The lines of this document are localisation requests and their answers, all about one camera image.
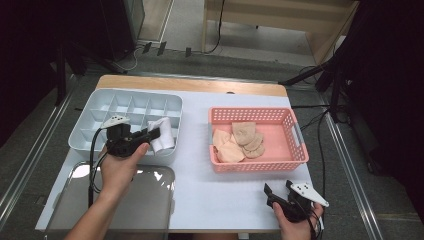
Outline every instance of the grey floor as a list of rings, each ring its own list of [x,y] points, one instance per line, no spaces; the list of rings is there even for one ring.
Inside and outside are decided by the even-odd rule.
[[[200,5],[200,2],[196,1],[194,5]],[[174,9],[171,10],[169,19],[181,17],[183,14],[176,7],[186,6],[187,4],[187,1],[175,0]],[[176,49],[178,48],[177,45],[181,45],[180,47],[185,49],[186,46],[198,44],[198,41],[194,38],[182,39],[182,35],[175,32],[173,35],[171,30],[176,28],[177,26],[172,26],[169,20],[167,23],[168,30],[164,32],[163,36],[163,39],[168,41],[169,49]],[[267,29],[264,34],[283,34],[270,33],[272,31],[277,30]],[[289,41],[288,45],[282,47],[282,49],[289,50],[281,50],[279,55],[283,60],[275,61],[275,56],[268,57],[267,52],[262,50],[259,55],[255,54],[258,53],[257,51],[251,52],[248,57],[245,56],[246,51],[243,51],[243,49],[236,51],[234,48],[227,48],[231,51],[225,51],[226,41],[231,41],[227,39],[220,46],[223,49],[221,54],[193,55],[186,58],[184,52],[172,50],[165,51],[162,56],[156,56],[157,49],[152,49],[147,54],[139,52],[137,54],[138,64],[133,70],[129,71],[129,74],[161,74],[169,77],[177,74],[179,76],[205,76],[275,84],[276,81],[298,75],[304,66],[313,64],[310,52],[305,50],[307,46],[302,43],[302,34],[292,31],[285,31],[284,34],[286,34],[287,39],[300,39],[297,41],[300,47],[296,48],[299,51],[293,49],[290,47]],[[127,68],[134,66],[134,63],[132,56],[128,56],[127,59],[119,62],[121,66]],[[32,172],[29,173],[28,181],[24,184],[22,192],[18,193],[19,198],[0,232],[0,239],[43,239],[45,235],[34,230],[43,210],[43,200],[49,195],[57,173],[66,157],[69,149],[68,137],[81,113],[81,109],[94,90],[99,77],[107,73],[106,70],[90,62],[90,60],[87,60],[87,64],[89,70],[85,76],[70,78],[68,88],[71,93],[70,98],[64,106],[61,120],[53,126],[51,135],[48,135],[48,141],[45,147],[40,149],[42,151],[38,157],[28,154],[32,152],[31,148],[37,142],[37,137],[42,132],[46,122],[49,121],[51,114],[57,111],[57,108],[54,107],[55,91],[52,91],[43,99],[0,149],[0,156],[2,156],[0,159],[2,164],[0,168],[0,193],[2,197],[21,166],[25,165],[25,161],[34,162],[34,165],[30,168]],[[314,81],[314,78],[306,80],[308,83]],[[316,105],[321,104],[323,100],[328,100],[328,94],[322,96],[314,90],[313,85],[306,82],[287,87],[292,106]],[[322,109],[320,108],[295,110],[301,126],[307,124],[321,112]],[[367,170],[364,154],[352,129],[345,124],[339,124],[338,127],[349,151],[349,157],[357,173],[360,186],[363,188],[371,210],[376,216],[382,239],[424,239],[423,224],[414,211],[403,187],[391,177],[370,174]],[[322,124],[320,130],[326,163],[325,195],[331,204],[325,214],[323,239],[380,239],[373,238],[368,234],[362,213],[358,210],[358,200],[355,199],[353,194],[351,183],[346,175],[346,168],[343,165],[327,121]],[[318,192],[322,192],[323,165],[319,153],[317,131],[317,124],[313,124],[303,131],[303,136],[310,154],[308,167],[314,186]],[[280,239],[280,236],[278,233],[250,234],[250,239]]]

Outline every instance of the tray compartment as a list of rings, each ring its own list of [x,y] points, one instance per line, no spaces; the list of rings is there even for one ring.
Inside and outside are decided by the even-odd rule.
[[[177,95],[98,89],[90,96],[69,137],[70,147],[88,156],[96,130],[103,122],[116,115],[130,118],[131,132],[146,128],[148,121],[169,117],[175,147],[161,155],[155,155],[149,149],[143,158],[143,164],[168,165],[172,162],[182,117],[182,99]],[[96,152],[101,151],[106,140],[106,130],[102,130],[96,140]]]

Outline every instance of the table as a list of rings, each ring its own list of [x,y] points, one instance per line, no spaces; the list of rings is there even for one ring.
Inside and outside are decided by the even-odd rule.
[[[207,21],[219,21],[222,1],[205,0],[202,51]],[[304,31],[315,62],[321,64],[349,29],[357,6],[358,1],[350,0],[226,0],[222,21]]]
[[[183,96],[185,105],[181,129],[190,128],[200,138],[202,136],[205,138],[202,131],[206,123],[187,126],[188,121],[184,120],[184,118],[194,117],[193,114],[203,114],[203,112],[191,110],[193,104],[198,103],[188,101],[189,97],[195,96],[196,100],[212,101],[218,105],[226,103],[229,99],[237,99],[243,103],[249,103],[252,101],[249,99],[254,99],[258,101],[257,104],[290,106],[285,88],[276,84],[106,75],[100,78],[97,88],[165,91]],[[223,94],[229,91],[236,94]],[[208,140],[199,139],[199,142],[207,145]],[[175,205],[170,220],[170,232],[277,232],[278,223],[272,209],[266,205],[266,196],[263,193],[264,183],[270,185],[274,192],[281,196],[288,193],[284,188],[287,179],[295,183],[312,184],[306,164],[302,164],[291,172],[216,174],[210,162],[205,160],[205,158],[208,159],[209,154],[193,147],[194,145],[190,146],[189,139],[181,137],[180,134],[177,159],[169,166],[176,176]],[[41,231],[46,229],[53,212],[54,201],[61,188],[63,189],[66,177],[72,167],[81,161],[86,161],[86,156],[70,149],[36,229]]]

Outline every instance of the pink mesh basket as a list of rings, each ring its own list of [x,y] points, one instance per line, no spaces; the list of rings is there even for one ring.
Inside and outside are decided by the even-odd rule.
[[[232,133],[232,122],[256,122],[264,134],[265,152],[254,159],[222,163],[212,136],[216,129]],[[294,112],[282,107],[212,107],[209,109],[209,151],[215,172],[290,171],[309,160]]]

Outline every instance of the reflective metal surface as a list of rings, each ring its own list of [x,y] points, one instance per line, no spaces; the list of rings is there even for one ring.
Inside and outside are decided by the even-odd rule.
[[[98,169],[96,185],[101,189]],[[109,234],[159,233],[166,235],[172,210],[175,175],[162,166],[139,165],[130,189],[121,201]],[[70,230],[88,209],[89,164],[80,163],[70,173],[65,187],[58,196],[47,233]]]

